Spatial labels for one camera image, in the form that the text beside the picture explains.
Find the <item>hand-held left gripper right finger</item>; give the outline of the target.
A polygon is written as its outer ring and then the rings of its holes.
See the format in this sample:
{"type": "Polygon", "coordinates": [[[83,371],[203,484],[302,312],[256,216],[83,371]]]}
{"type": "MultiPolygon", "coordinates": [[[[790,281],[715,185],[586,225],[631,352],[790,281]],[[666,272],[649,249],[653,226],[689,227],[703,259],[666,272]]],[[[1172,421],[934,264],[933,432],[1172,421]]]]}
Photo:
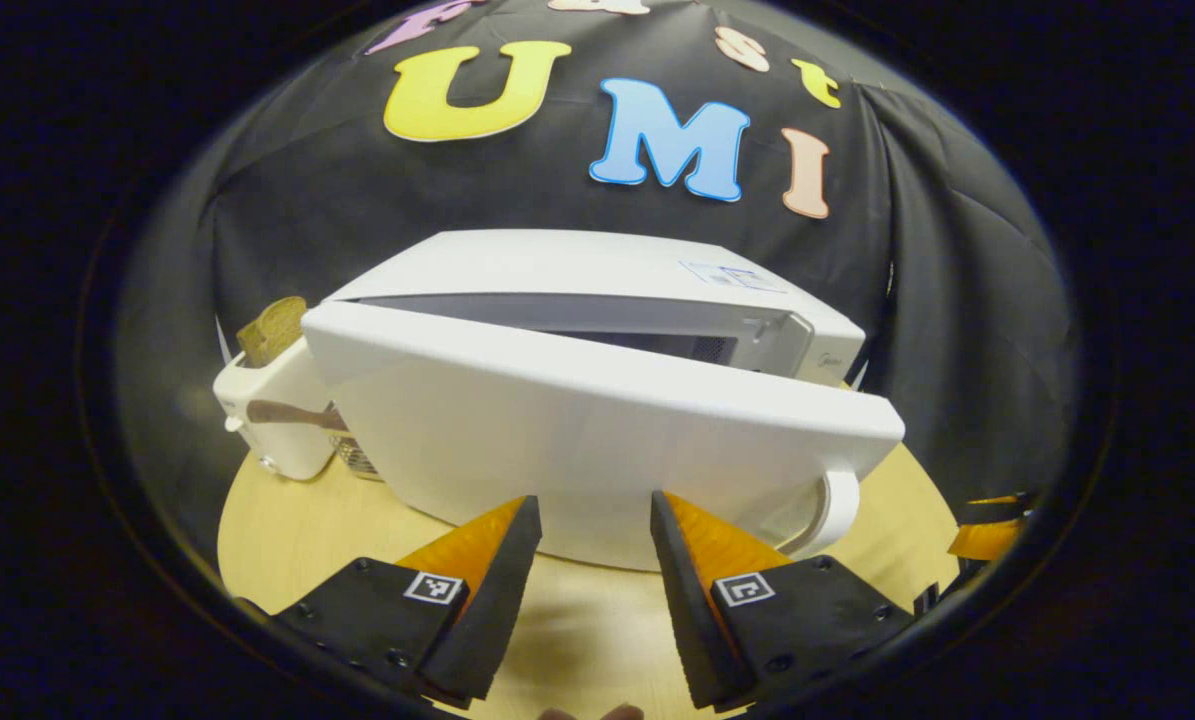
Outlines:
{"type": "Polygon", "coordinates": [[[912,624],[835,556],[793,560],[664,491],[649,501],[690,700],[733,710],[834,681],[912,624]]]}

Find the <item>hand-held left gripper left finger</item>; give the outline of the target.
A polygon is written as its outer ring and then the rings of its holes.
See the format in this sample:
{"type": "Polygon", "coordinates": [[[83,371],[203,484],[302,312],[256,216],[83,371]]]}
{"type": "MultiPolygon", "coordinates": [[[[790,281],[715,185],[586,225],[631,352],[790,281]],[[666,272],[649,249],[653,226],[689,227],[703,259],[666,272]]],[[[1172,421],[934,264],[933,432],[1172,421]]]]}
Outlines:
{"type": "Polygon", "coordinates": [[[541,539],[537,497],[521,496],[404,559],[354,559],[280,611],[277,623],[391,691],[484,700],[541,539]]]}

